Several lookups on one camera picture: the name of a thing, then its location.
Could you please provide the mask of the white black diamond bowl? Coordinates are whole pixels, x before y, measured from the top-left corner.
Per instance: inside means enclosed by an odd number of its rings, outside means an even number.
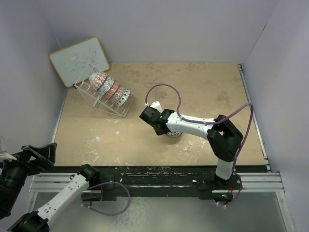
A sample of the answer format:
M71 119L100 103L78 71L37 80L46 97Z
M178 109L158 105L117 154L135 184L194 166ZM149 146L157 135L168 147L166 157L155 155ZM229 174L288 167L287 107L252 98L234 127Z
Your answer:
M127 99L129 98L131 91L130 89L126 89L120 99L115 103L118 107L122 106Z

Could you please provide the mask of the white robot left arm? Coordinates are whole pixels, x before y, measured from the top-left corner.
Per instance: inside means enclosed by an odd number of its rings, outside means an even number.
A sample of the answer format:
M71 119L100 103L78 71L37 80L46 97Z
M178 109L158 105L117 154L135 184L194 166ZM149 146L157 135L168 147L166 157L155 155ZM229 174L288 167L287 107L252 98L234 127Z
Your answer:
M20 152L10 154L0 149L0 218L11 215L26 179L48 168L53 168L57 144L42 147L25 145ZM71 175L68 183L46 202L36 202L32 211L22 215L8 229L10 232L48 232L56 218L86 189L99 185L99 171L89 165L82 165Z

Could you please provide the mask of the blue triangle pattern bowl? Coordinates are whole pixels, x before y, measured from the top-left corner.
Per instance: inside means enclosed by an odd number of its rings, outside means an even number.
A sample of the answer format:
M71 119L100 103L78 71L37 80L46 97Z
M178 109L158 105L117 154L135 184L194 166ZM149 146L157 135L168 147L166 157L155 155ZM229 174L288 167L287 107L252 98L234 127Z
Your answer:
M107 74L105 72L93 73L89 77L89 83L90 83L91 87L95 91L97 91L101 87L101 85L104 83L106 77L107 77Z

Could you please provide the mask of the black leaf pattern bowl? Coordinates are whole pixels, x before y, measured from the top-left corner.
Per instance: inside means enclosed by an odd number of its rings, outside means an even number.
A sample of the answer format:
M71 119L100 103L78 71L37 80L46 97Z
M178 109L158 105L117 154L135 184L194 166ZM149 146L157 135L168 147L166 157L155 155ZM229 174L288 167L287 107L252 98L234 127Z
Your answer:
M103 96L104 94L106 94L111 89L114 82L115 82L115 79L113 77L107 76L103 84L98 89L99 95Z

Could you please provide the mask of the brown floral pattern bowl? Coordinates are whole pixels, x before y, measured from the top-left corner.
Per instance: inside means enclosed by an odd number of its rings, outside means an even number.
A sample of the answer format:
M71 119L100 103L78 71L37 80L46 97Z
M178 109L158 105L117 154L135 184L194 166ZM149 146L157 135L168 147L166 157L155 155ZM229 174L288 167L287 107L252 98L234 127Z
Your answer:
M123 86L119 86L119 88L115 91L115 93L112 96L112 102L116 103L124 94L126 88Z

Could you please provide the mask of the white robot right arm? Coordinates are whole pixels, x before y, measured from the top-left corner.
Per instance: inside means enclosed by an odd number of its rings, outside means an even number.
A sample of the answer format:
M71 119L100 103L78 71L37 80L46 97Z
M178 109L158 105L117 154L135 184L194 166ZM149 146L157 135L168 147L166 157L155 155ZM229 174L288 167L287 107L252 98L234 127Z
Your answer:
M140 114L140 119L150 125L158 136L179 132L207 140L218 159L215 185L220 189L231 185L235 159L244 136L227 117L218 115L217 118L202 119L182 116L170 109L159 111L147 106Z

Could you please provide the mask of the pink floral pattern bowl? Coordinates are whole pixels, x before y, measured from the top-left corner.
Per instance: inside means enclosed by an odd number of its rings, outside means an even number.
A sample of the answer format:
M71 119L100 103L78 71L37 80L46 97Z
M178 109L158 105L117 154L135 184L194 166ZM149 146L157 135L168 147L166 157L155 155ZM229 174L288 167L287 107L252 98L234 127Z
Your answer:
M112 85L112 87L106 92L106 94L104 95L104 97L106 99L110 99L113 94L117 91L117 89L119 88L120 83L118 81L115 81Z

